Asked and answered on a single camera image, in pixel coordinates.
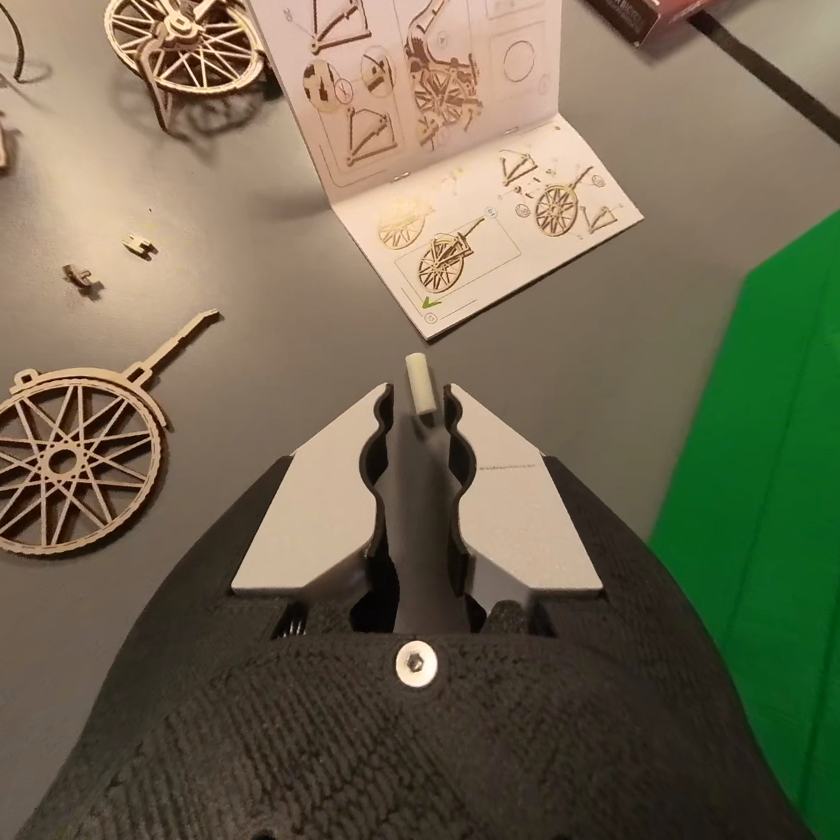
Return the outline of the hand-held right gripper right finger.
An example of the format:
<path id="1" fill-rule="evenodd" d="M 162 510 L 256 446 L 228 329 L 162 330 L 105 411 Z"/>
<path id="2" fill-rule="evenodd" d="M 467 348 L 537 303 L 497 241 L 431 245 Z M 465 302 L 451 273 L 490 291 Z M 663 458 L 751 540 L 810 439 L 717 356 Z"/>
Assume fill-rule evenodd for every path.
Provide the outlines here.
<path id="1" fill-rule="evenodd" d="M 473 602 L 594 596 L 603 583 L 542 452 L 457 384 L 444 387 L 448 576 Z"/>

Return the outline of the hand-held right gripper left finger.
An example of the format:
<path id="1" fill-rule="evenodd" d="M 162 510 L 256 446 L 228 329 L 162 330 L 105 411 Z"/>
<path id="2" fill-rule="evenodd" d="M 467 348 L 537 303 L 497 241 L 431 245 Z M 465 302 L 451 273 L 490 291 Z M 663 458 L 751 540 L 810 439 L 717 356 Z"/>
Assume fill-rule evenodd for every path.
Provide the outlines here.
<path id="1" fill-rule="evenodd" d="M 376 484 L 389 463 L 393 407 L 393 384 L 380 384 L 293 453 L 233 593 L 360 599 L 372 589 L 385 538 Z"/>

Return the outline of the small white cylinder peg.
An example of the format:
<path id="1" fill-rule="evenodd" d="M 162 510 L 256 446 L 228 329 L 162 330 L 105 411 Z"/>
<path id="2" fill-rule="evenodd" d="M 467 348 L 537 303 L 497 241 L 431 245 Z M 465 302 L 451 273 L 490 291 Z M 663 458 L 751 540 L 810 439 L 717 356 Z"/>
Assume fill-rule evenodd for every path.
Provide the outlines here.
<path id="1" fill-rule="evenodd" d="M 424 417 L 435 413 L 436 392 L 426 355 L 420 352 L 411 353 L 405 358 L 405 363 L 415 414 Z"/>

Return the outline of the assembled wooden wheel model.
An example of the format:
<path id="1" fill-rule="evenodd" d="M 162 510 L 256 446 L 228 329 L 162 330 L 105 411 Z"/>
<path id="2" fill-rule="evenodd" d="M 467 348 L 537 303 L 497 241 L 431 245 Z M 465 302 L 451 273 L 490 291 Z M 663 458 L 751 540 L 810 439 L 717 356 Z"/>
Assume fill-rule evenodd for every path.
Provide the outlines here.
<path id="1" fill-rule="evenodd" d="M 116 56 L 143 81 L 165 133 L 181 100 L 240 93 L 266 69 L 246 2 L 110 1 L 103 26 Z"/>

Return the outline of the flat wooden spoked wheel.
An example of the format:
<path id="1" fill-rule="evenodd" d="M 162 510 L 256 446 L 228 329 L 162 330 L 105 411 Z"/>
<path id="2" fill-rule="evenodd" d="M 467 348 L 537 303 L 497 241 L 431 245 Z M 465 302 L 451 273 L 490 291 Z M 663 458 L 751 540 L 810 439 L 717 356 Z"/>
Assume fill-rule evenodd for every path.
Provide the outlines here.
<path id="1" fill-rule="evenodd" d="M 16 373 L 1 406 L 1 547 L 58 560 L 129 529 L 165 471 L 168 418 L 149 389 L 216 309 L 195 315 L 124 371 L 90 366 Z"/>

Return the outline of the green cloth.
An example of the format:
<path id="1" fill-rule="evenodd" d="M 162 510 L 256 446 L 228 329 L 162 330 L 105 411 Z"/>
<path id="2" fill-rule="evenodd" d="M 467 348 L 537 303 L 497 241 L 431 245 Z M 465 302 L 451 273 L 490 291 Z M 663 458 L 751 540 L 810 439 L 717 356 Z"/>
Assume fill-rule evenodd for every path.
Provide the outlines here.
<path id="1" fill-rule="evenodd" d="M 648 541 L 818 838 L 839 838 L 839 213 L 753 269 Z"/>

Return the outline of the open instruction booklet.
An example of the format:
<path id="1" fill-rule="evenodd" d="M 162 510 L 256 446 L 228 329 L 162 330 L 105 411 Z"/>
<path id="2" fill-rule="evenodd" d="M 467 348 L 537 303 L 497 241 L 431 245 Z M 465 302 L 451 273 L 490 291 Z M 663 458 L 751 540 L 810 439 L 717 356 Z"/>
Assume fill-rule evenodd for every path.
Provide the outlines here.
<path id="1" fill-rule="evenodd" d="M 644 219 L 560 114 L 561 2 L 248 7 L 332 210 L 427 342 Z"/>

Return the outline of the dark red cardboard box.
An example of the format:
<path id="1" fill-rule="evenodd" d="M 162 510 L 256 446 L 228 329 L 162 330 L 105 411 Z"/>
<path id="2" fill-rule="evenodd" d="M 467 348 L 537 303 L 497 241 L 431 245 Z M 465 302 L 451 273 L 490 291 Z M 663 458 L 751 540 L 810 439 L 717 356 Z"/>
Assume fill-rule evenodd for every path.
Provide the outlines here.
<path id="1" fill-rule="evenodd" d="M 714 1 L 586 1 L 628 44 L 641 48 Z"/>

